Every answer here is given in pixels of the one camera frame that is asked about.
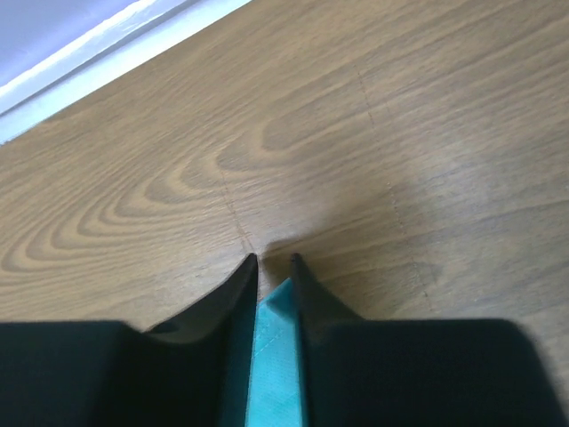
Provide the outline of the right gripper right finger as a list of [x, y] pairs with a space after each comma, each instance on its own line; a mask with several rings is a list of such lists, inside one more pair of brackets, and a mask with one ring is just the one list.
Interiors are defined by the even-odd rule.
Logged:
[[366, 319], [298, 254], [291, 279], [308, 425], [567, 425], [538, 351], [515, 323]]

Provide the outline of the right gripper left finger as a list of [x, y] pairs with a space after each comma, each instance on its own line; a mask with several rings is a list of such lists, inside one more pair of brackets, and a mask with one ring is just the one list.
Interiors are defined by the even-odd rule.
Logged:
[[259, 266], [140, 331], [118, 320], [1, 326], [4, 426], [242, 426]]

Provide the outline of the turquoise t shirt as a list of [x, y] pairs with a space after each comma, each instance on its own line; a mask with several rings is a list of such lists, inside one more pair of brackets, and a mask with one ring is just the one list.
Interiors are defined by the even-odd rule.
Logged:
[[288, 278], [257, 307], [252, 357], [242, 406], [221, 418], [222, 426], [303, 426], [301, 345], [293, 282]]

